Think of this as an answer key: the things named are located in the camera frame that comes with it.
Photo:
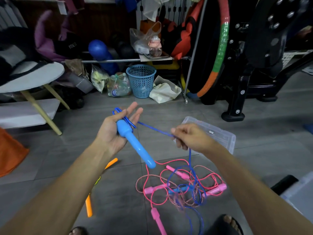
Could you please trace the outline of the white round table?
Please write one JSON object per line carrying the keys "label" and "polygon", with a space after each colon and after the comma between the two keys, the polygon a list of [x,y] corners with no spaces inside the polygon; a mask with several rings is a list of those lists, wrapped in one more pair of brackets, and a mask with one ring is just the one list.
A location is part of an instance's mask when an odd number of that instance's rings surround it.
{"label": "white round table", "polygon": [[35,109],[45,119],[46,123],[55,131],[57,135],[62,135],[61,130],[56,126],[52,119],[46,114],[46,112],[39,106],[34,97],[30,94],[29,90],[36,87],[45,87],[55,99],[58,99],[60,103],[65,106],[66,109],[70,109],[68,104],[62,99],[62,97],[49,85],[53,81],[57,80],[65,72],[65,68],[61,63],[53,62],[49,63],[27,75],[24,75],[18,79],[10,81],[3,86],[0,86],[0,93],[20,92],[30,102]]}

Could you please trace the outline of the clear bag with yellow contents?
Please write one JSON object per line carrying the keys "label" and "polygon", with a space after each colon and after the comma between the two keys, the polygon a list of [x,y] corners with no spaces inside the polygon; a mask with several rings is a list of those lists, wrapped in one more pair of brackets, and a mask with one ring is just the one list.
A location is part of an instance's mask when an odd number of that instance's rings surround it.
{"label": "clear bag with yellow contents", "polygon": [[110,75],[106,71],[93,64],[91,66],[91,82],[96,90],[98,90],[100,93],[103,93],[103,91],[107,89],[107,83],[109,81]]}

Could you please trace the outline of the clear storage box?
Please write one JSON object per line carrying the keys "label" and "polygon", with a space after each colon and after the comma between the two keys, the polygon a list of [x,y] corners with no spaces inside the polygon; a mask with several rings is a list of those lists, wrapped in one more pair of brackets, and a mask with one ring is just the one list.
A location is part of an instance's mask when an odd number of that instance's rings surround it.
{"label": "clear storage box", "polygon": [[313,171],[302,177],[280,197],[313,223]]}

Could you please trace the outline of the person's right hand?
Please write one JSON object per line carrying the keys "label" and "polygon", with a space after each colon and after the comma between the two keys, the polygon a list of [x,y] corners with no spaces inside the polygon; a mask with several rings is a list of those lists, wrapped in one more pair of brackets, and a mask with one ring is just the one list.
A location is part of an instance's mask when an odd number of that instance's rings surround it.
{"label": "person's right hand", "polygon": [[183,125],[190,125],[190,144],[189,149],[201,154],[213,153],[218,148],[218,143],[208,136],[196,124],[189,123]]}

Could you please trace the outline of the horizontal metal rack bar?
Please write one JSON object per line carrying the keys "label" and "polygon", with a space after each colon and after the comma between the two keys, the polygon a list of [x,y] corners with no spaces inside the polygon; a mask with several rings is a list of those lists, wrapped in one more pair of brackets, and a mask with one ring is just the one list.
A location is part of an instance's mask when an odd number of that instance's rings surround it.
{"label": "horizontal metal rack bar", "polygon": [[82,63],[129,63],[129,62],[151,62],[174,60],[172,57],[148,58],[146,55],[139,55],[137,59],[111,59],[111,60],[82,60]]}

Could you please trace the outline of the pink water bottle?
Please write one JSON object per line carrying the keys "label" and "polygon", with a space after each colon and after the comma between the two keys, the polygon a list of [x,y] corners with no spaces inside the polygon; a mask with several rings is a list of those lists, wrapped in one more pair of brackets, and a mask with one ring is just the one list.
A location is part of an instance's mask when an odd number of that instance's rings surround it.
{"label": "pink water bottle", "polygon": [[162,55],[161,39],[158,35],[151,37],[148,43],[149,55],[153,58],[160,57]]}

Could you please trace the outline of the person's left black sandal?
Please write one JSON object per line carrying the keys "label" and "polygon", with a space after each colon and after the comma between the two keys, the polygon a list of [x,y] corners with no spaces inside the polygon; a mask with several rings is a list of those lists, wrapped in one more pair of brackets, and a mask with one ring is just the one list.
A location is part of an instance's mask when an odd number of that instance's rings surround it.
{"label": "person's left black sandal", "polygon": [[89,233],[85,227],[77,226],[73,228],[68,235],[89,235]]}

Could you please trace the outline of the blue hanging garment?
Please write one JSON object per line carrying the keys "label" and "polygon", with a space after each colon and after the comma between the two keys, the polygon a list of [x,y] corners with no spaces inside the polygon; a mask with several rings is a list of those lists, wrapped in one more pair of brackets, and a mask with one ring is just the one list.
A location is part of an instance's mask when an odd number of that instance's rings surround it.
{"label": "blue hanging garment", "polygon": [[115,0],[117,6],[125,6],[127,12],[132,12],[137,9],[137,4],[142,0]]}

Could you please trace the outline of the white plastic lattice basket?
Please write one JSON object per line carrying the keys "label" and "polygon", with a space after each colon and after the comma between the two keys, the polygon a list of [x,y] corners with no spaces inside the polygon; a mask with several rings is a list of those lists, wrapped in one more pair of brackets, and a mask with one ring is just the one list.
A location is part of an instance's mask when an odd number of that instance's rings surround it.
{"label": "white plastic lattice basket", "polygon": [[295,57],[295,56],[300,56],[303,57],[309,53],[313,52],[313,49],[310,50],[300,50],[300,51],[286,51],[283,54],[282,57],[282,63],[283,63],[283,68],[285,69],[288,65],[288,63]]}

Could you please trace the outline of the slanted metal pole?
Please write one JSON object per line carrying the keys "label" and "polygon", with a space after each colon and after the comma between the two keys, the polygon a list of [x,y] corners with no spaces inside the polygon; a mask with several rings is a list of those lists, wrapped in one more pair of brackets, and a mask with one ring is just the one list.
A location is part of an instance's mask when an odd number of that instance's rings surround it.
{"label": "slanted metal pole", "polygon": [[194,63],[194,59],[195,59],[195,54],[196,54],[196,50],[197,50],[199,36],[201,34],[201,27],[202,27],[203,18],[204,18],[204,15],[205,15],[205,9],[206,9],[206,5],[207,5],[207,1],[208,0],[204,0],[204,2],[203,2],[201,15],[200,15],[200,19],[199,19],[199,22],[198,22],[198,30],[197,30],[195,43],[194,43],[194,49],[193,49],[193,53],[192,53],[192,56],[191,56],[191,59],[190,59],[190,65],[189,65],[189,70],[188,70],[188,74],[187,74],[185,89],[184,89],[184,92],[183,92],[183,98],[184,98],[185,104],[188,104],[187,88],[188,88],[190,75],[191,75],[191,71],[192,71],[192,67],[193,67],[193,63]]}

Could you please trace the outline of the person's black sandal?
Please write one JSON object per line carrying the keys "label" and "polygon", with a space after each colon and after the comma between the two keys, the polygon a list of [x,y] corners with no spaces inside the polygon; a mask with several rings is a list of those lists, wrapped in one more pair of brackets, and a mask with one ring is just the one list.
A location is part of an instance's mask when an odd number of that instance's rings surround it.
{"label": "person's black sandal", "polygon": [[244,235],[244,232],[234,217],[222,214],[203,235]]}
{"label": "person's black sandal", "polygon": [[73,228],[68,235],[89,235],[89,233],[85,227],[77,226]]}

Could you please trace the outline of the grey bucket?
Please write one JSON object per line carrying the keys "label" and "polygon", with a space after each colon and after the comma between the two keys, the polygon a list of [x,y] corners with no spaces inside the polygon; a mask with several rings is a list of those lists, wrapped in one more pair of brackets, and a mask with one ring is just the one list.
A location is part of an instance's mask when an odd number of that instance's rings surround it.
{"label": "grey bucket", "polygon": [[94,90],[93,84],[85,77],[83,76],[77,76],[75,73],[67,73],[66,79],[76,88],[78,88],[80,91],[82,91],[84,94],[88,94],[92,90]]}

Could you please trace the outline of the white hanging garment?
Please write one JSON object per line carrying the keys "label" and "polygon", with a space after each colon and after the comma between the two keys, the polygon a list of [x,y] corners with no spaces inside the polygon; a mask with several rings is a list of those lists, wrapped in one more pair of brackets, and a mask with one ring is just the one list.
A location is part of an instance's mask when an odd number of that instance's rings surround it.
{"label": "white hanging garment", "polygon": [[143,15],[155,22],[157,17],[157,11],[158,9],[166,2],[169,2],[170,0],[142,0],[142,6],[143,6]]}

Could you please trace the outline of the person's left hand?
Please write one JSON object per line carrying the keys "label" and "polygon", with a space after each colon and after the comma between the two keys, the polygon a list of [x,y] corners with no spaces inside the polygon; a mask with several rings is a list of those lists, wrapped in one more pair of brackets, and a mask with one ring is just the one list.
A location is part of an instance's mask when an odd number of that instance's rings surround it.
{"label": "person's left hand", "polygon": [[117,122],[126,117],[126,110],[115,109],[111,116],[104,119],[95,141],[101,149],[110,155],[114,156],[126,145],[127,140],[118,134]]}

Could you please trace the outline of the black exercise machine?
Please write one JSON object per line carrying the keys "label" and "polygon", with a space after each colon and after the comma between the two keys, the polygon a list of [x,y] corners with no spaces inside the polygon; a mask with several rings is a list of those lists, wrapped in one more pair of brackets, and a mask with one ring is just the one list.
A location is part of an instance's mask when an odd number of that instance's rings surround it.
{"label": "black exercise machine", "polygon": [[290,37],[296,35],[304,24],[313,18],[313,0],[260,0],[248,23],[243,44],[243,60],[233,65],[239,67],[230,88],[229,106],[221,118],[226,122],[243,121],[243,106],[247,98],[261,102],[275,102],[277,94],[287,80],[313,62],[312,52],[283,68],[283,55]]}

